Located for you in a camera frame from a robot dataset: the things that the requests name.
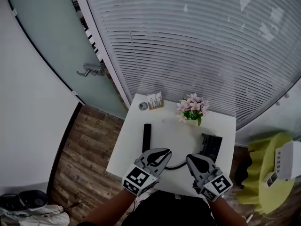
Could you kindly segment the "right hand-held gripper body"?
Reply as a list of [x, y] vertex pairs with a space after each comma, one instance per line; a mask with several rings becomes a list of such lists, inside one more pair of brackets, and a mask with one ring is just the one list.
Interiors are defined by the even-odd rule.
[[232, 181], [220, 168], [215, 168], [205, 179], [200, 181], [195, 179], [193, 182], [196, 192], [211, 202], [223, 197], [232, 187]]

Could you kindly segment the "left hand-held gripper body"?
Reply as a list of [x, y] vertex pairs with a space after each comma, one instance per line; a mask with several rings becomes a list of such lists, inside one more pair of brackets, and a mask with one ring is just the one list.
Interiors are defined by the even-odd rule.
[[148, 162], [145, 157], [138, 158], [127, 169], [122, 178], [122, 187], [135, 196], [153, 188], [160, 181], [163, 171], [162, 159]]

